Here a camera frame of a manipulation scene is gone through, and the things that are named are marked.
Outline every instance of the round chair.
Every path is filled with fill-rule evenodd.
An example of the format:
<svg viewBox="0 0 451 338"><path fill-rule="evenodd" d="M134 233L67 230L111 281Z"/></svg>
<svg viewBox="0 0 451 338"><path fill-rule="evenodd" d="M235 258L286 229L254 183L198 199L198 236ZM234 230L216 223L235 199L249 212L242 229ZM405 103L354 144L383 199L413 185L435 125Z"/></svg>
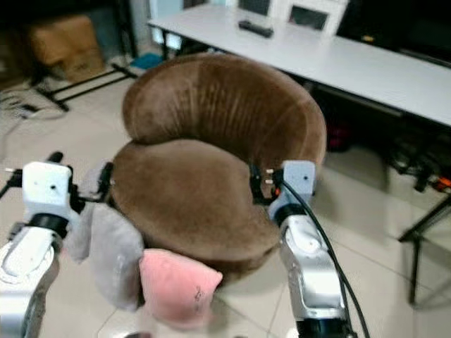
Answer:
<svg viewBox="0 0 451 338"><path fill-rule="evenodd" d="M231 55L197 54L147 71L128 90L132 141L114 159L112 196L148 247L221 271L257 269L278 228L252 203L248 164L313 161L326 149L321 110L287 75Z"/></svg>

